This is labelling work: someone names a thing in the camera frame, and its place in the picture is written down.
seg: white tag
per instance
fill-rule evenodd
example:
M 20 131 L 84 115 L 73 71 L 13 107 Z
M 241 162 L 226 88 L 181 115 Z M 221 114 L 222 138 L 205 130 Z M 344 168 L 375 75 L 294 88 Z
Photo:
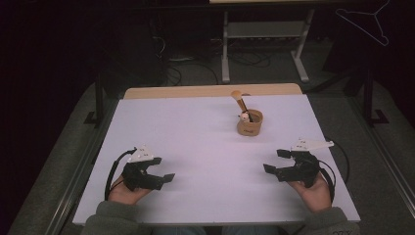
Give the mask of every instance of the white tag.
M 291 147 L 291 151 L 310 151 L 321 148 L 332 147 L 335 144 L 333 141 L 320 141 L 320 140 L 309 140 L 309 139 L 299 139 L 297 144 Z
M 147 148 L 146 145 L 141 146 L 138 148 L 134 154 L 132 154 L 131 158 L 128 159 L 128 163 L 138 163 L 144 161 L 151 161 L 154 159 L 153 153 Z

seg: clothes hanger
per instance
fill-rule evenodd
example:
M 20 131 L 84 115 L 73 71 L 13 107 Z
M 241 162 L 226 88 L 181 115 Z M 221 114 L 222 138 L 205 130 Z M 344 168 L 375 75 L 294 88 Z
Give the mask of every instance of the clothes hanger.
M 357 28 L 359 28 L 360 30 L 362 30 L 363 32 L 365 32 L 366 34 L 368 34 L 369 36 L 371 36 L 373 39 L 375 39 L 377 42 L 379 42 L 381 45 L 383 46 L 387 46 L 389 44 L 389 40 L 388 38 L 384 35 L 384 31 L 382 30 L 382 26 L 378 21 L 378 13 L 381 12 L 389 3 L 391 2 L 391 0 L 388 0 L 387 3 L 385 3 L 378 11 L 374 12 L 374 13 L 364 13 L 364 12 L 354 12 L 354 11 L 347 11 L 345 9 L 338 9 L 336 10 L 336 14 L 343 18 L 344 20 L 346 20 L 347 22 L 353 24 L 354 26 L 356 26 Z M 376 36 L 374 36 L 372 33 L 368 32 L 366 29 L 364 29 L 362 26 L 360 26 L 358 23 L 355 23 L 353 20 L 351 20 L 350 18 L 347 17 L 347 15 L 352 16 L 352 15 L 358 15 L 360 17 L 372 17 L 373 20 L 375 20 L 376 25 L 379 29 L 379 31 L 381 32 L 381 38 L 378 38 Z

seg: wooden cup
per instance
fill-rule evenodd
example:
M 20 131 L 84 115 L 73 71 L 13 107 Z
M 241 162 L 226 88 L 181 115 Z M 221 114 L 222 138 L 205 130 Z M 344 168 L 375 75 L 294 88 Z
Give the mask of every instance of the wooden cup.
M 263 115 L 258 110 L 248 110 L 254 122 L 239 120 L 238 133 L 245 136 L 257 136 L 262 125 Z

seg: person's left hand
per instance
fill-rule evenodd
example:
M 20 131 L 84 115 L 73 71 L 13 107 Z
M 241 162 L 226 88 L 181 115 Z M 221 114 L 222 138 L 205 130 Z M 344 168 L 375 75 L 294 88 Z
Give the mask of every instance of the person's left hand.
M 108 201 L 118 202 L 127 205 L 136 205 L 137 202 L 144 196 L 149 194 L 151 189 L 136 188 L 134 191 L 130 191 L 123 182 L 122 175 L 114 182 Z

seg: person's right hand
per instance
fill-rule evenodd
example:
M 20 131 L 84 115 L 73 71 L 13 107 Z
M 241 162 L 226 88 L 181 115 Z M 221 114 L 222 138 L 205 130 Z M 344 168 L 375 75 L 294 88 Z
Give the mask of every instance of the person's right hand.
M 315 177 L 314 184 L 305 188 L 303 182 L 288 182 L 300 195 L 305 205 L 311 212 L 322 212 L 332 207 L 329 186 L 319 172 Z

